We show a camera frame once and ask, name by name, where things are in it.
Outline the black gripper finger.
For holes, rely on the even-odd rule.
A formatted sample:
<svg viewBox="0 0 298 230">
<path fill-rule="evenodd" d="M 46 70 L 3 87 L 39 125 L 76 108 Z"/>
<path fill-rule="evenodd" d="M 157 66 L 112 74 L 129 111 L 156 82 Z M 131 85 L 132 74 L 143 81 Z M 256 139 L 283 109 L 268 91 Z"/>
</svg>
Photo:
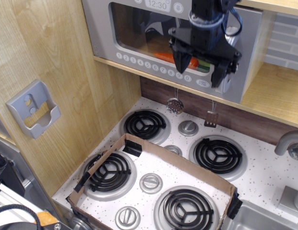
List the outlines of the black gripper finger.
<svg viewBox="0 0 298 230">
<path fill-rule="evenodd" d="M 221 81 L 231 72 L 231 62 L 221 61 L 215 65 L 211 76 L 212 88 L 220 85 Z"/>
<path fill-rule="evenodd" d="M 172 54 L 176 69 L 179 73 L 184 73 L 184 71 L 188 68 L 192 58 L 191 54 L 188 52 L 188 49 L 184 47 L 179 40 L 176 40 L 172 44 Z"/>
</svg>

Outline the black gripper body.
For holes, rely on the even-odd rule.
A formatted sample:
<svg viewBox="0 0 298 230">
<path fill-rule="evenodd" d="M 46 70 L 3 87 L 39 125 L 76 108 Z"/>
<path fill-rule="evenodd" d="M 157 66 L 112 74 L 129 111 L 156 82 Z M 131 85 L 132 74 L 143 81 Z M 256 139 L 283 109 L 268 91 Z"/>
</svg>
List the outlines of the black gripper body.
<svg viewBox="0 0 298 230">
<path fill-rule="evenodd" d="M 221 61 L 231 62 L 231 72 L 238 70 L 242 54 L 228 43 L 227 36 L 237 36 L 242 28 L 235 33 L 226 33 L 227 20 L 214 24 L 200 24 L 193 21 L 188 26 L 172 27 L 168 33 L 171 36 L 169 46 L 179 40 L 188 49 L 192 58 L 198 58 L 212 65 Z"/>
</svg>

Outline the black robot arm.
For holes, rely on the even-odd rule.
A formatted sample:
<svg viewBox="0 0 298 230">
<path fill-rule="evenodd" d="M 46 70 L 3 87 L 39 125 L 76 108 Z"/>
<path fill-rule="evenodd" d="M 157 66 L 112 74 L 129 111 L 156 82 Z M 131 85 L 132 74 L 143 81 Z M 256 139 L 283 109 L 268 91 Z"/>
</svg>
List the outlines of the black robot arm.
<svg viewBox="0 0 298 230">
<path fill-rule="evenodd" d="M 211 75 L 212 87 L 216 88 L 227 74 L 235 73 L 242 54 L 228 43 L 226 37 L 237 36 L 237 32 L 228 34 L 226 26 L 229 14 L 240 25 L 242 17 L 234 6 L 235 0 L 194 0 L 189 12 L 188 28 L 171 28 L 169 45 L 178 72 L 183 73 L 192 57 L 208 62 L 214 66 Z"/>
</svg>

